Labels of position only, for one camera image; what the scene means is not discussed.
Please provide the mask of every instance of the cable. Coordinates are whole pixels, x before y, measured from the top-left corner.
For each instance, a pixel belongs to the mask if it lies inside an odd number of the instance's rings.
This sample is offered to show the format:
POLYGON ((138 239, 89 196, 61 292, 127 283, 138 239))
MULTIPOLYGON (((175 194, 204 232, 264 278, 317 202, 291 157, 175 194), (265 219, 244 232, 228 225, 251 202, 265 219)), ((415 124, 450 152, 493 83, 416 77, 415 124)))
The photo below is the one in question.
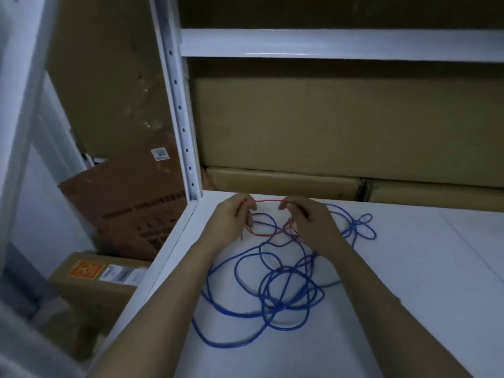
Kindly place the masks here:
MULTIPOLYGON (((258 200, 256 201, 257 203, 265 203, 265 202, 280 202, 280 200, 258 200)), ((346 223, 348 224, 348 227, 341 232, 343 237, 345 238, 351 238, 350 244, 352 247, 354 247, 355 242, 357 241, 358 237, 362 237, 367 240, 375 240, 376 239, 376 232, 374 229, 372 229, 369 226, 369 223, 373 219, 373 216, 371 214, 364 214, 360 216, 357 220, 354 219, 349 212, 344 210, 343 208, 335 205, 335 204, 329 204, 326 203, 326 206, 329 207, 331 214, 333 215, 338 215, 341 216, 345 219, 346 223), (331 209, 339 209, 339 212, 336 211, 331 211, 331 209), (359 232, 358 227, 359 226, 364 226, 367 229, 370 230, 371 236, 367 236, 365 234, 362 234, 359 232)), ((260 237, 268 237, 266 241, 263 241, 261 244, 249 248, 246 251, 237 254, 235 256, 229 257, 226 260, 222 261, 219 263, 217 266, 212 266, 210 267, 210 270, 208 271, 207 278, 205 281, 205 288, 201 291, 201 295, 207 302, 209 302, 219 313, 229 316, 229 317, 235 317, 235 318, 262 318, 264 323, 263 325, 259 328, 257 332, 255 332, 253 335, 251 335, 249 338, 242 340, 242 341, 237 341, 237 342, 230 342, 230 343, 220 343, 220 342, 214 342, 206 338, 201 330, 198 327, 198 324, 196 323, 196 320, 193 318, 192 319, 192 325, 194 326, 194 329, 196 330, 196 333, 198 333, 199 337, 201 340, 207 344, 208 346, 215 347, 215 348, 220 348, 220 349, 230 349, 230 348, 238 348, 242 347, 245 345, 248 345, 257 339, 266 328, 272 328, 275 330, 280 330, 284 332, 292 331, 301 328, 306 322, 308 321, 308 317, 310 314, 311 308, 319 304, 325 297, 325 292, 324 288, 329 288, 331 286, 335 286, 339 284, 341 281, 335 281, 331 284, 327 285, 318 285, 313 281, 312 276, 314 273, 314 262, 315 259, 318 257, 317 253, 311 252, 307 253, 305 247, 299 240, 299 234, 296 232, 296 230, 293 228, 293 219, 292 217, 287 220, 287 222, 282 226, 279 227, 274 220, 274 218, 271 215, 268 215, 266 213, 254 213, 252 214, 253 218, 259 218, 259 217, 264 217, 262 220, 268 220, 270 222, 266 221, 259 221, 259 220, 254 220, 255 224, 261 225, 261 226, 267 226, 270 228, 273 228, 274 231, 272 234, 255 234, 252 232, 251 229, 247 228, 250 233, 252 233, 255 236, 260 236, 260 237), (273 238, 276 237, 277 235, 284 233, 285 235, 288 236, 289 240, 287 240, 284 244, 278 245, 274 244, 272 242, 273 238), (291 243, 294 243, 300 247, 303 253, 303 257, 301 257, 293 266, 288 266, 284 265, 280 258, 268 251, 263 251, 263 248, 267 245, 273 246, 275 248, 283 248, 291 243), (275 259, 275 261, 278 263, 278 267, 273 268, 270 265, 268 265, 265 260, 264 260, 264 255, 271 256, 275 259), (268 270, 268 273, 262 278, 261 283, 259 284, 257 292, 252 291, 248 286, 246 286, 243 281, 240 279, 238 275, 238 266, 243 260, 246 260, 248 258, 252 257, 259 257, 261 259, 262 264, 266 267, 268 270), (236 282, 238 283, 239 286, 242 287, 242 289, 247 292, 249 295, 255 297, 258 299, 260 305, 261 305, 261 310, 255 311, 255 312, 250 312, 250 313, 240 313, 240 312, 235 312, 235 311, 230 311, 223 306, 219 305, 217 302, 214 301, 212 297, 212 292, 210 289, 210 277, 216 273, 219 268, 221 268, 223 265, 227 264, 228 262, 236 260, 236 263, 234 265, 234 278, 236 282), (274 297, 271 294, 270 291, 270 285, 278 279, 280 276, 287 275, 287 280, 283 286, 282 292, 280 294, 280 297, 274 297), (289 283, 291 281, 291 278, 293 275, 299 276, 302 279, 304 279, 305 283, 304 285, 299 288, 299 290, 293 295, 291 298, 285 298, 285 294, 287 291, 287 287, 289 286, 289 283), (303 320, 296 325, 292 326, 279 326, 273 324, 273 320, 275 316, 282 312, 282 311, 304 311, 304 318, 303 320)))

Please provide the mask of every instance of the white label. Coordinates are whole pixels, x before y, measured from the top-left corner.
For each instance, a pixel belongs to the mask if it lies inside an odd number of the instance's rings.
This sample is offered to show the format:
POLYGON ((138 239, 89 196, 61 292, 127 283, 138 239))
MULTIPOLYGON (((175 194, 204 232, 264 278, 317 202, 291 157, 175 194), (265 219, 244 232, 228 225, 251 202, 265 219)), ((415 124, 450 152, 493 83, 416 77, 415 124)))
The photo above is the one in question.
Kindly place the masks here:
POLYGON ((116 284, 139 286, 144 279, 147 268, 128 268, 120 265, 109 265, 99 280, 116 284))
POLYGON ((158 149, 153 149, 151 150, 152 152, 152 155, 154 156, 154 159, 156 159, 156 161, 160 161, 160 160, 167 160, 167 159, 170 159, 170 157, 168 156, 168 152, 166 151, 166 148, 164 147, 160 147, 158 149))

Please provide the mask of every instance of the person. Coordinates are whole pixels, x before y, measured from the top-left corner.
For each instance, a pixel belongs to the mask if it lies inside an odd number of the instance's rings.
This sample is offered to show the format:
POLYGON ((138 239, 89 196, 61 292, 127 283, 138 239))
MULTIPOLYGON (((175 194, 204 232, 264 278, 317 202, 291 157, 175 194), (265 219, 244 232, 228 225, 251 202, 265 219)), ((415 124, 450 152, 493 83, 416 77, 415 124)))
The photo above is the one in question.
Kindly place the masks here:
MULTIPOLYGON (((401 305, 341 235, 327 207, 286 197, 301 239, 336 269, 385 377, 470 377, 401 305)), ((91 378, 165 378, 175 374, 212 261, 252 226, 254 199, 236 194, 217 205, 201 236, 109 349, 91 378)))

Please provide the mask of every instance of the person's left hand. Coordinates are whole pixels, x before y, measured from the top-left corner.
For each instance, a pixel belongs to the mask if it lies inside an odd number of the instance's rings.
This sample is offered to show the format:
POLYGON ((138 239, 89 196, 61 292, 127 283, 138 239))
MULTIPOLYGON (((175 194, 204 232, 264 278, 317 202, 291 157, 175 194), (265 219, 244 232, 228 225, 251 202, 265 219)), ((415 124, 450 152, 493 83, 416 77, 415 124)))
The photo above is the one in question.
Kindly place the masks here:
POLYGON ((245 225, 252 227, 250 210, 257 209, 253 197, 248 193, 237 193, 217 205, 198 243, 218 253, 242 234, 245 225))

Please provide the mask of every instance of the white table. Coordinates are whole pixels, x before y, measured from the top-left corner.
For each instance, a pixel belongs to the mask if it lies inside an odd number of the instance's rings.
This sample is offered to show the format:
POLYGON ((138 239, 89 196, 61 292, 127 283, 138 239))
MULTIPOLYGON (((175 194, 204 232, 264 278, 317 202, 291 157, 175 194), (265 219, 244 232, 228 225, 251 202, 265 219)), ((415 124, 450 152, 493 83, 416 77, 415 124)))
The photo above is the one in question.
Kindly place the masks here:
MULTIPOLYGON (((105 347, 167 278, 200 235, 216 205, 228 192, 205 191, 190 203, 149 269, 105 347)), ((259 199, 281 197, 253 195, 259 199)), ((359 239, 356 250, 402 304, 475 378, 501 377, 504 371, 504 214, 494 212, 323 201, 345 208, 355 218, 372 213, 374 241, 359 239)), ((258 212, 284 223, 286 211, 259 203, 258 212)), ((225 250, 225 257, 260 240, 246 233, 225 250)), ((282 259, 289 257, 282 254, 282 259)), ((246 281, 266 272, 253 261, 240 271, 246 281)), ((319 281, 337 278, 322 262, 319 281)), ((211 279, 216 301, 237 311, 258 304, 237 287, 232 268, 211 279)), ((379 377, 380 371, 353 308, 341 285, 327 288, 326 298, 307 324, 293 332, 267 329, 254 343, 239 349, 206 346, 194 329, 188 334, 177 377, 209 376, 352 376, 379 377)), ((214 341, 237 341, 259 328, 261 320, 222 316, 200 300, 195 313, 202 331, 214 341)))

